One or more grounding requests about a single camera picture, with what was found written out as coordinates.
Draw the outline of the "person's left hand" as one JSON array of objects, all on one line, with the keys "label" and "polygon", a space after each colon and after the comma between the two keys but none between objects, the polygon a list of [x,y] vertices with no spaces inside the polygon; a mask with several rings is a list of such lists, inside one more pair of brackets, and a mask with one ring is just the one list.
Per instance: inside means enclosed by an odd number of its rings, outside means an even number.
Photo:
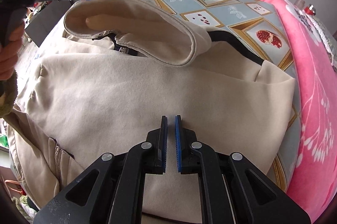
[{"label": "person's left hand", "polygon": [[22,46],[22,37],[25,29],[25,24],[22,22],[9,36],[9,43],[2,48],[0,58],[0,79],[8,80],[13,72],[18,61],[18,51]]}]

